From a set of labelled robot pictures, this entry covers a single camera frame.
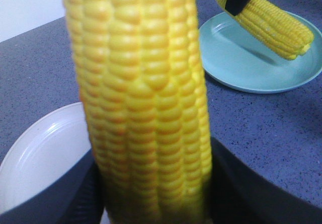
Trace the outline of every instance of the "gray speckled countertop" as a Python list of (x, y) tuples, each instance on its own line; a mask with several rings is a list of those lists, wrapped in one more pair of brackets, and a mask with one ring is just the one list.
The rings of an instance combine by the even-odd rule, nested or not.
[[(322, 29), (322, 0), (270, 0)], [(199, 23), (222, 12), (197, 0)], [(78, 102), (64, 18), (0, 43), (0, 163), (47, 113)], [(272, 95), (229, 89), (206, 75), (212, 134), (268, 181), (322, 207), (322, 76)]]

